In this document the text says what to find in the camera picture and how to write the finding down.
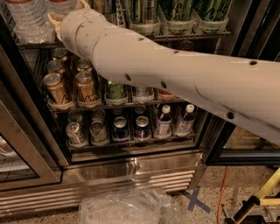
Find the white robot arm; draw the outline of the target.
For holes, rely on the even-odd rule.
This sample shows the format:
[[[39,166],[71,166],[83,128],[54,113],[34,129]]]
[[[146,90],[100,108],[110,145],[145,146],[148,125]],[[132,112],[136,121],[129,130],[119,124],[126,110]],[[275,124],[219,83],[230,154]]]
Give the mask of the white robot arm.
[[[47,15],[68,51],[108,81],[165,90],[273,144],[280,144],[280,63],[161,46],[111,24],[80,0]]]

